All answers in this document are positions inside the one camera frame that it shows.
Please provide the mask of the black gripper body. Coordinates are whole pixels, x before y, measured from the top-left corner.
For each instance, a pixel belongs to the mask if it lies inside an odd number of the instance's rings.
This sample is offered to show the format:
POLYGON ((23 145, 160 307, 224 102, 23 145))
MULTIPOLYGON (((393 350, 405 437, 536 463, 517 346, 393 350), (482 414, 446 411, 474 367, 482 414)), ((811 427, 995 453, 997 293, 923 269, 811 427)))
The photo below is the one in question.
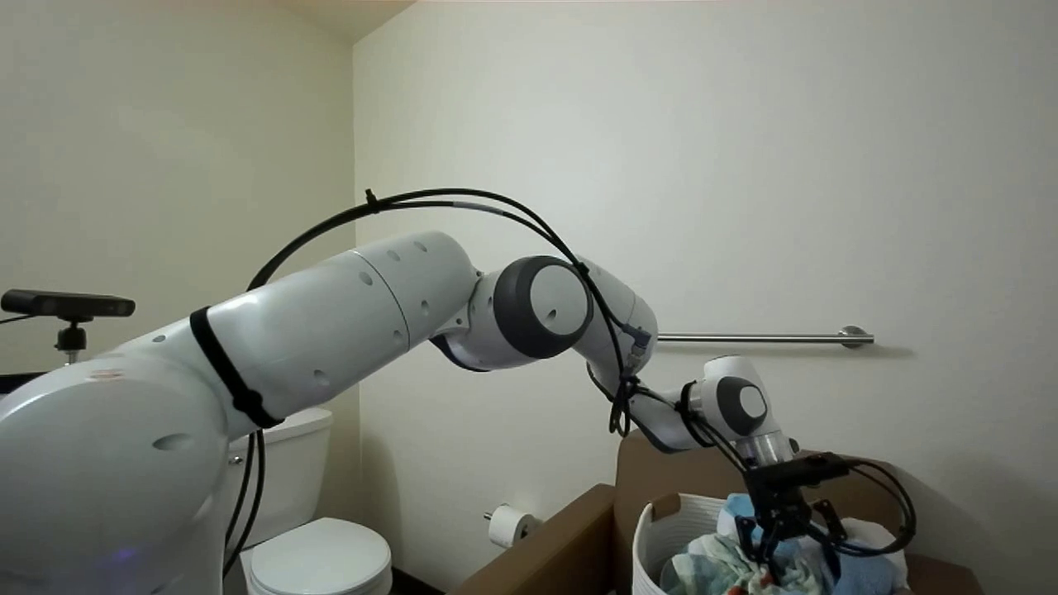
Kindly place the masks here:
POLYGON ((806 502, 795 487, 748 487, 754 502, 754 524, 741 524, 741 550, 775 567, 775 544, 787 537, 814 537, 823 550, 829 567, 840 564, 836 541, 841 537, 836 510, 825 499, 806 502))

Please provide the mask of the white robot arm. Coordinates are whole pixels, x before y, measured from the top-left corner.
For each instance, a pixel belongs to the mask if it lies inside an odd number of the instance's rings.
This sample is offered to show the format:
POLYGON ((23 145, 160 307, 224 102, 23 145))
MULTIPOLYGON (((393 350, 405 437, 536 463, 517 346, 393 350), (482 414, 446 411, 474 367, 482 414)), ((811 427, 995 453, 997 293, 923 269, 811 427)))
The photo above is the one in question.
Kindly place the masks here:
POLYGON ((576 350, 654 446, 717 437, 743 465, 794 459, 760 378, 735 357, 675 398, 641 389, 654 333, 650 307, 593 263, 531 255, 482 275, 440 231, 201 307, 3 398, 3 595, 220 595, 227 446, 423 340, 474 373, 576 350))

